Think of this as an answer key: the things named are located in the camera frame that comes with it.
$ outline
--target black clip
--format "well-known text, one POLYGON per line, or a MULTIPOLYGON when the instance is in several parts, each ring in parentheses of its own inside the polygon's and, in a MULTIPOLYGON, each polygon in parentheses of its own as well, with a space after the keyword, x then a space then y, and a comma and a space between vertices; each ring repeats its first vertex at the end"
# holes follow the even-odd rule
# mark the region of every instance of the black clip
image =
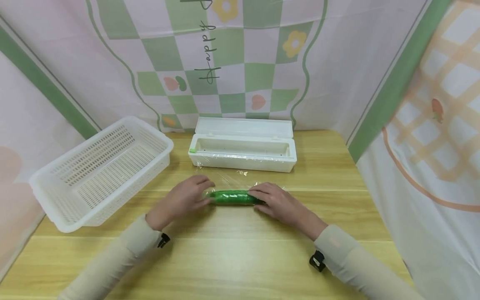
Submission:
POLYGON ((322 272, 325 269, 324 264, 325 256, 320 251, 315 251, 315 253, 310 257, 309 263, 318 271, 322 272))
POLYGON ((163 248, 166 243, 170 241, 170 237, 166 235, 165 233, 162 233, 162 239, 160 240, 160 243, 158 243, 157 248, 163 248))

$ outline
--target orange plaid pattern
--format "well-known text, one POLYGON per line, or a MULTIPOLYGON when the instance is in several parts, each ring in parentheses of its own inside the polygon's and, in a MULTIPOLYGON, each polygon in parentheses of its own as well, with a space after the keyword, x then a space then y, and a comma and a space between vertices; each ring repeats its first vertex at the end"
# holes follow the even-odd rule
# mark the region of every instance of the orange plaid pattern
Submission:
POLYGON ((480 28, 477 28, 468 40, 462 44, 457 44, 443 37, 447 29, 465 10, 480 10, 479 6, 471 4, 472 2, 474 1, 457 1, 443 18, 420 62, 419 77, 410 84, 402 103, 391 120, 391 124, 399 131, 395 143, 405 142, 413 150, 409 160, 413 164, 425 162, 439 179, 445 181, 456 181, 464 172, 467 172, 474 179, 480 178, 479 170, 469 162, 471 157, 477 151, 480 151, 480 114, 470 105, 473 100, 480 96, 480 80, 474 82, 458 97, 452 96, 442 87, 442 82, 446 76, 459 64, 465 64, 480 72, 480 53, 474 50, 480 44, 480 28), (436 75, 431 77, 425 72, 425 64, 433 50, 442 53, 448 59, 436 75), (429 90, 429 101, 421 99, 417 95, 417 92, 425 86, 429 90), (444 115, 437 120, 433 119, 434 113, 438 113, 432 110, 433 99, 442 103, 443 108, 440 108, 440 110, 444 109, 444 112, 441 111, 444 115), (407 104, 415 107, 420 114, 408 124, 403 124, 399 114, 402 113, 401 109, 407 104), (476 134, 469 137, 462 145, 458 145, 455 138, 449 133, 449 128, 455 126, 452 124, 455 117, 460 118, 476 131, 476 134), (436 138, 426 144, 413 134, 425 122, 428 122, 429 126, 436 127, 439 132, 436 138), (444 162, 434 155, 444 145, 449 145, 458 156, 458 160, 452 168, 447 168, 444 162))

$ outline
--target yellow flower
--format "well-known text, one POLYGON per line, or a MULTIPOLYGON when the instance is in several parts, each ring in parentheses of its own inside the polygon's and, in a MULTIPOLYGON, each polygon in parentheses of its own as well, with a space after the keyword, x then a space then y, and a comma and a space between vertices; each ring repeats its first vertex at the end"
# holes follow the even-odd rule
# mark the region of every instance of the yellow flower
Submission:
POLYGON ((307 34, 305 32, 294 30, 290 32, 288 35, 288 39, 283 43, 283 50, 288 58, 292 58, 297 55, 303 44, 305 44, 305 40, 307 39, 307 34))
POLYGON ((213 11, 217 13, 222 23, 233 20, 238 15, 237 0, 215 0, 213 11))

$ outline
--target white plastic box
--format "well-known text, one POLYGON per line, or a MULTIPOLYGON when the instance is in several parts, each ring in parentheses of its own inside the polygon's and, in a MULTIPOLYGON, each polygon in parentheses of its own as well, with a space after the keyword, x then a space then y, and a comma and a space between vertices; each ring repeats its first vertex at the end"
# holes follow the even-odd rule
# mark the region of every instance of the white plastic box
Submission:
POLYGON ((297 162, 287 120, 200 117, 188 154, 201 167, 290 172, 297 162))
POLYGON ((136 117, 112 124, 30 178, 61 232, 99 226, 170 164, 173 142, 136 117))

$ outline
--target green checkered pattern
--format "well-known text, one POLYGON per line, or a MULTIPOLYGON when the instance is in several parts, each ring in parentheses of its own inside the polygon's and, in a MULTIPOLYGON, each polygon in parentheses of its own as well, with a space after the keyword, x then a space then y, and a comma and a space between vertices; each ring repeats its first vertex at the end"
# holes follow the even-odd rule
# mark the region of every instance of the green checkered pattern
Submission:
POLYGON ((281 0, 96 3, 102 36, 161 130, 191 131, 199 116, 287 119, 303 92, 312 22, 283 25, 281 0))

